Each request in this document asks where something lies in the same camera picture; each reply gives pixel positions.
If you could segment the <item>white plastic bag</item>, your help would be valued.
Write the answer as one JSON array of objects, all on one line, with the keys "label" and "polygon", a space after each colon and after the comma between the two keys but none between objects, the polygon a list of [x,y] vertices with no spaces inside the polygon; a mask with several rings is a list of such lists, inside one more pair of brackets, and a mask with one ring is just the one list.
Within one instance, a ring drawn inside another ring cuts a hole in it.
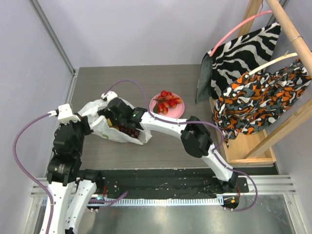
[{"label": "white plastic bag", "polygon": [[107,107],[107,102],[102,99],[97,99],[95,101],[88,102],[84,107],[78,112],[82,117],[87,116],[88,122],[93,131],[93,134],[108,139],[114,142],[126,143],[131,142],[138,145],[143,145],[147,143],[151,138],[152,134],[149,130],[139,130],[140,135],[137,138],[132,138],[125,133],[117,130],[113,127],[109,127],[105,122],[104,117],[100,117],[97,112],[99,110]]}]

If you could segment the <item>purple grape bunch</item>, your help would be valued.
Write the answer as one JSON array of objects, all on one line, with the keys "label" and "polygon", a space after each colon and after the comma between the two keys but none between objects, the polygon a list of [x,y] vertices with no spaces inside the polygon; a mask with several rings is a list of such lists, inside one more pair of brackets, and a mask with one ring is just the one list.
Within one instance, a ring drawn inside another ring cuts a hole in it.
[{"label": "purple grape bunch", "polygon": [[140,135],[140,131],[138,129],[133,129],[133,128],[130,128],[128,126],[125,126],[124,124],[120,124],[118,126],[118,129],[125,133],[126,135],[132,137],[132,138],[137,138],[139,137]]}]

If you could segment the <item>yellow lemon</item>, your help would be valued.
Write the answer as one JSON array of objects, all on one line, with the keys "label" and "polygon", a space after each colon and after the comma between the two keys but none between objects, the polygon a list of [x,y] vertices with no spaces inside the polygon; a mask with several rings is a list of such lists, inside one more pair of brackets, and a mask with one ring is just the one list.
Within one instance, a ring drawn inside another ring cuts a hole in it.
[{"label": "yellow lemon", "polygon": [[112,124],[112,122],[110,121],[109,118],[106,119],[106,122],[107,122],[107,124],[108,124],[109,127],[112,127],[112,126],[113,126],[113,124]]}]

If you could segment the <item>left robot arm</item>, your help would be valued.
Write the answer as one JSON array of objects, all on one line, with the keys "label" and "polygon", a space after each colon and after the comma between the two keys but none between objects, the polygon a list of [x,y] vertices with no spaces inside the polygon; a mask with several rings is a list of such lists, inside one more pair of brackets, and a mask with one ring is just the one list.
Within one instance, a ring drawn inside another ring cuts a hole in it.
[{"label": "left robot arm", "polygon": [[47,167],[47,191],[50,193],[40,233],[76,234],[93,194],[103,191],[102,173],[86,169],[81,173],[85,136],[92,133],[87,117],[60,124],[55,131],[53,157]]}]

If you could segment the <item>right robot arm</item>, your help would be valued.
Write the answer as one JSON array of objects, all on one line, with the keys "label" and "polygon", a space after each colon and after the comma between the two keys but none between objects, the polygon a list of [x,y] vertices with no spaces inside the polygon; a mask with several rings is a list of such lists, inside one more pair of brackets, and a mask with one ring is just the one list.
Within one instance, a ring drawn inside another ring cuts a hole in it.
[{"label": "right robot arm", "polygon": [[187,154],[202,159],[214,172],[223,191],[230,193],[237,188],[238,173],[220,155],[203,121],[194,116],[175,119],[151,114],[145,108],[131,107],[114,92],[103,94],[101,99],[107,107],[97,113],[114,126],[123,125],[141,132],[152,130],[179,138]]}]

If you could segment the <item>green leaf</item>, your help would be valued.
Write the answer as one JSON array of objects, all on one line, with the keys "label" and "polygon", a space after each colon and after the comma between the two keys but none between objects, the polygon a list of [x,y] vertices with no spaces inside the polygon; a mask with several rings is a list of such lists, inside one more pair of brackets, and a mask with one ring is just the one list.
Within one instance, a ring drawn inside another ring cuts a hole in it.
[{"label": "green leaf", "polygon": [[156,104],[153,108],[153,112],[158,114],[159,113],[159,109],[158,109],[158,105]]}]

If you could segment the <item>aluminium corner profile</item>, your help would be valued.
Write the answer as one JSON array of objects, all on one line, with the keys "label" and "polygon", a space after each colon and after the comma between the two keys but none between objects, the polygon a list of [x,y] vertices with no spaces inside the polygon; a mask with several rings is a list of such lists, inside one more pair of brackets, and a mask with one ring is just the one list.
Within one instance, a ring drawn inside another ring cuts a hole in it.
[{"label": "aluminium corner profile", "polygon": [[75,74],[75,68],[73,67],[72,63],[70,62],[65,50],[63,49],[51,23],[49,22],[46,14],[44,13],[40,3],[38,0],[29,0],[29,3],[33,7],[37,17],[41,21],[43,28],[46,30],[49,38],[51,39],[52,43],[54,44],[56,50],[58,51],[60,57],[64,61],[66,67],[70,71],[72,75]]}]

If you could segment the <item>pink plate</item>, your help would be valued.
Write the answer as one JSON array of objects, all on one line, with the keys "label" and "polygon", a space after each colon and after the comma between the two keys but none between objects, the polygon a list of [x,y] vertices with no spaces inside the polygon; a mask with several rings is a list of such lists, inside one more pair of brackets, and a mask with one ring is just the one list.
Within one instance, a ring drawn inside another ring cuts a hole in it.
[{"label": "pink plate", "polygon": [[163,90],[151,99],[149,108],[161,116],[180,118],[184,113],[185,104],[180,96]]}]

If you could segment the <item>zebra pattern cloth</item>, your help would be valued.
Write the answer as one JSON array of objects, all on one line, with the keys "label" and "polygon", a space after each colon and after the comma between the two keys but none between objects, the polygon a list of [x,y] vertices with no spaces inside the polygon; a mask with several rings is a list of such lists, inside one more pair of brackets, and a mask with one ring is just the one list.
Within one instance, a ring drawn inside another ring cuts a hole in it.
[{"label": "zebra pattern cloth", "polygon": [[201,62],[196,103],[217,100],[242,74],[269,62],[281,31],[275,22],[208,51]]}]

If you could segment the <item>pink hanger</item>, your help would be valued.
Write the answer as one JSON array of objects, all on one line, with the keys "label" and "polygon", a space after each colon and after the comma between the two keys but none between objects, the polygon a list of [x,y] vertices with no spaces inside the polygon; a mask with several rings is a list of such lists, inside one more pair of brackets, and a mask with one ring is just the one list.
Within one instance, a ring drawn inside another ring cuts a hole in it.
[{"label": "pink hanger", "polygon": [[272,10],[268,10],[268,11],[264,11],[258,14],[255,14],[247,19],[245,19],[244,21],[242,21],[241,23],[239,23],[238,25],[236,25],[234,28],[232,28],[216,45],[215,47],[212,49],[212,51],[209,53],[209,56],[212,57],[214,55],[214,53],[216,52],[217,48],[232,34],[234,33],[237,29],[239,29],[240,27],[242,27],[243,25],[247,24],[248,22],[254,20],[257,17],[260,17],[262,15],[266,15],[272,13]]}]

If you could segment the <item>orange camouflage cloth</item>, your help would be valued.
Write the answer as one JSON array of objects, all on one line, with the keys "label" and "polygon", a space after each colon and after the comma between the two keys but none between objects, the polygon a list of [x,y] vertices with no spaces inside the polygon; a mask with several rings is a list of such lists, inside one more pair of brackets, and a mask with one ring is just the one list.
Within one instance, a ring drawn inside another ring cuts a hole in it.
[{"label": "orange camouflage cloth", "polygon": [[213,122],[222,131],[224,142],[273,124],[304,94],[311,81],[300,59],[274,73],[244,73],[224,90],[214,106]]}]

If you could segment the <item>cream hanger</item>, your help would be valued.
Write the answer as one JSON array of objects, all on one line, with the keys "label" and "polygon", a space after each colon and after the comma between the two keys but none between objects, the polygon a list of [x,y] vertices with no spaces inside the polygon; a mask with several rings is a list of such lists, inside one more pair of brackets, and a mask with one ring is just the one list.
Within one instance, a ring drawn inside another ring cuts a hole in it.
[{"label": "cream hanger", "polygon": [[273,60],[271,60],[271,61],[269,61],[269,62],[267,62],[267,63],[265,63],[265,64],[263,64],[263,65],[261,65],[261,66],[259,66],[257,68],[255,68],[255,69],[251,70],[248,73],[248,75],[251,76],[251,75],[253,75],[253,74],[255,74],[255,73],[265,69],[266,67],[271,66],[271,65],[279,62],[279,61],[282,61],[282,60],[285,60],[285,59],[289,59],[289,58],[292,58],[292,57],[297,57],[297,56],[298,56],[297,53],[285,53],[283,56],[275,58],[275,59],[273,59]]}]

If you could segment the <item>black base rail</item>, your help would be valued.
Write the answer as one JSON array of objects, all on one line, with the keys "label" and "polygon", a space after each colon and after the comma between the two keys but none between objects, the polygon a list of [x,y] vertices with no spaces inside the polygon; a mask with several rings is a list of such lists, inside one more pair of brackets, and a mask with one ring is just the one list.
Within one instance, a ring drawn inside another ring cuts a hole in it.
[{"label": "black base rail", "polygon": [[96,194],[127,199],[214,198],[226,193],[249,192],[246,178],[239,177],[234,188],[222,187],[209,168],[103,170],[102,183]]}]

